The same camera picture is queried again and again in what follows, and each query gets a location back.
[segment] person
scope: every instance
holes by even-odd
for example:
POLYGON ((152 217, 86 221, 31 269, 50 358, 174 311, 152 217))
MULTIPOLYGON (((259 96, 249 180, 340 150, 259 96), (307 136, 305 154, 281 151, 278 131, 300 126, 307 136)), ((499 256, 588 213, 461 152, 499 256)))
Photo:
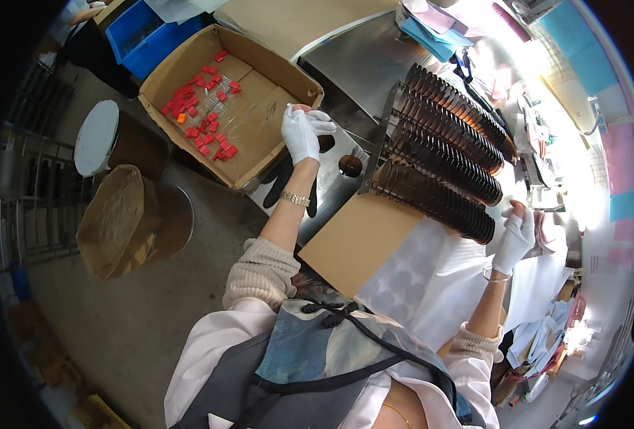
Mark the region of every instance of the person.
POLYGON ((411 331, 338 293, 296 296, 293 256, 319 168, 327 114, 288 105, 281 134, 295 168, 223 297, 197 322, 165 396, 168 428, 498 428, 489 378, 506 280, 533 247, 531 210, 513 201, 484 294, 442 361, 411 331))
POLYGON ((131 72, 117 64, 110 43, 93 21, 93 17, 105 8, 104 5, 98 5, 100 3, 69 0, 64 6, 50 27, 50 34, 63 47, 58 62, 64 64, 65 60, 69 60, 76 66, 90 70, 126 98, 136 98, 139 87, 131 80, 131 72))

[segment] hand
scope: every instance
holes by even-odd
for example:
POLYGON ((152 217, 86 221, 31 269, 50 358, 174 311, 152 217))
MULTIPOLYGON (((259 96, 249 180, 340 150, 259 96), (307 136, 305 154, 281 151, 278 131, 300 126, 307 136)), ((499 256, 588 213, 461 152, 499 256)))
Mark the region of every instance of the hand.
POLYGON ((312 110, 304 104, 287 104, 281 123, 281 136, 291 154, 293 165, 305 158, 319 162, 319 141, 317 136, 333 134, 336 124, 326 113, 312 110))
POLYGON ((509 275, 524 255, 534 247, 534 212, 519 201, 511 200, 512 208, 503 213, 505 234, 493 257, 493 270, 509 275))

